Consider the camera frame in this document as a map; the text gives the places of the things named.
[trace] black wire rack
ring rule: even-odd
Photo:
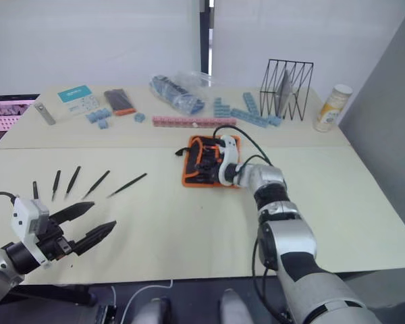
[[[288,108],[282,112],[280,117],[285,119],[288,113],[290,119],[293,120],[297,111],[300,120],[303,120],[311,87],[313,63],[284,59],[269,59],[259,91],[261,116],[272,115],[273,111],[278,115],[280,112],[281,107],[277,106],[285,72],[288,73],[292,91],[287,103]]]

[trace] pill bottle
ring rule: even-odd
[[[313,127],[319,132],[328,132],[336,123],[338,115],[351,97],[352,89],[345,84],[336,84],[330,97],[319,112]]]

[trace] blue connector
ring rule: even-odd
[[[213,115],[215,118],[228,118],[231,117],[231,110],[229,105],[215,105],[213,109]]]
[[[248,107],[249,112],[255,116],[259,116],[258,107],[257,107],[257,104],[255,103],[252,93],[244,92],[243,99],[244,99],[244,102],[246,103],[246,106]]]
[[[267,117],[267,121],[269,122],[270,125],[279,126],[282,122],[282,118],[278,116],[269,116]]]
[[[214,118],[229,118],[231,110],[229,105],[222,105],[222,99],[216,98],[213,102],[213,117]]]
[[[97,125],[99,126],[99,128],[100,129],[105,129],[105,128],[108,128],[108,123],[107,123],[107,120],[106,119],[100,119],[98,122],[97,122]]]
[[[236,108],[231,110],[231,116],[264,128],[266,128],[268,124],[267,119],[252,115],[251,113],[247,113]]]
[[[102,114],[103,114],[103,117],[104,118],[108,118],[108,117],[111,117],[113,114],[110,112],[110,110],[108,110],[107,108],[104,108],[104,109],[102,109],[101,110],[102,111]]]
[[[100,109],[99,109],[99,110],[96,110],[96,111],[94,112],[94,114],[96,115],[97,120],[100,120],[100,119],[104,119],[104,118],[105,118],[105,116],[103,115],[103,111],[101,111]]]
[[[92,124],[98,120],[96,113],[89,113],[88,115],[86,115],[86,117],[87,117],[88,121]]]
[[[146,115],[143,113],[136,113],[134,116],[135,122],[142,123],[146,119]]]

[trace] black cable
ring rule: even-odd
[[[258,151],[260,151],[262,156],[264,156],[264,160],[266,160],[269,165],[273,165],[273,164],[271,164],[269,157],[264,153],[263,149],[244,130],[239,129],[239,127],[236,127],[236,126],[233,126],[233,125],[221,125],[221,126],[218,126],[213,131],[213,139],[216,138],[217,131],[222,129],[222,128],[232,128],[233,130],[236,130],[236,131],[242,133],[243,135],[245,135],[245,137],[258,149]]]
[[[267,283],[267,273],[269,272],[269,268],[265,268],[264,274],[263,274],[263,298],[267,300],[267,296],[265,295],[265,287]]]
[[[239,176],[239,179],[240,179],[240,176],[242,175],[242,170],[244,170],[244,167],[246,167],[246,164],[248,164],[249,161],[254,159],[255,157],[258,157],[259,159],[262,159],[265,163],[269,164],[268,160],[266,160],[264,157],[262,157],[258,154],[252,155],[247,160],[245,160],[245,162],[242,164],[242,166],[239,168],[238,172],[236,173],[236,175]]]
[[[291,324],[291,322],[285,318],[280,312],[272,308],[267,300],[263,297],[261,294],[261,291],[259,290],[258,284],[257,284],[257,279],[255,277],[255,256],[257,254],[257,247],[258,247],[258,239],[255,240],[254,244],[254,250],[252,252],[252,281],[254,284],[255,292],[259,298],[259,300],[263,303],[264,307],[269,311],[271,316],[273,316],[279,323],[281,324]]]
[[[16,197],[10,192],[0,191],[0,196],[8,196],[11,199],[12,204],[14,204]]]

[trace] white cable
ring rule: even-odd
[[[113,291],[113,295],[114,295],[114,306],[117,306],[117,293],[115,292],[115,288],[114,286],[111,286],[111,290]]]
[[[164,289],[171,289],[173,287],[173,280],[171,279],[169,286],[160,286],[160,285],[150,285],[150,286],[145,286],[140,289],[138,289],[135,294],[132,295],[132,297],[129,299],[128,304],[126,305],[126,308],[124,309],[123,317],[121,318],[120,324],[124,323],[124,319],[126,317],[126,313],[128,312],[129,306],[132,303],[132,301],[135,299],[135,297],[142,291],[149,289],[149,288],[164,288]]]

